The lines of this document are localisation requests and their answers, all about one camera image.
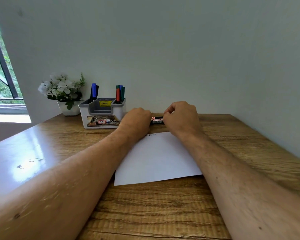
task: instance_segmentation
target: forearm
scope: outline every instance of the forearm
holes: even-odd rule
[[[0,239],[75,239],[136,143],[117,129],[0,200]]]
[[[251,169],[208,136],[181,138],[234,240],[300,239],[300,197]]]

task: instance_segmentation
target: product label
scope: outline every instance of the product label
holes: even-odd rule
[[[115,115],[87,116],[88,127],[118,126],[120,121]]]
[[[111,105],[111,103],[112,103],[111,100],[109,100],[109,101],[107,101],[107,100],[99,101],[100,107],[109,107]]]

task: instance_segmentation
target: white flower pot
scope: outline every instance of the white flower pot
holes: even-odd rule
[[[79,104],[81,104],[81,101],[75,101],[72,109],[69,110],[67,109],[66,102],[58,101],[59,108],[65,116],[74,116],[80,114],[80,108],[78,106]]]

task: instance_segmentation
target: hand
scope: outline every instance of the hand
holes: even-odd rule
[[[164,124],[169,131],[179,138],[202,133],[197,109],[186,101],[172,103],[163,116]]]
[[[124,130],[137,142],[148,133],[150,122],[151,112],[149,110],[134,108],[123,117],[118,129]]]

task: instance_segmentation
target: window sill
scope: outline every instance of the window sill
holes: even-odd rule
[[[27,114],[0,114],[1,123],[31,123]]]

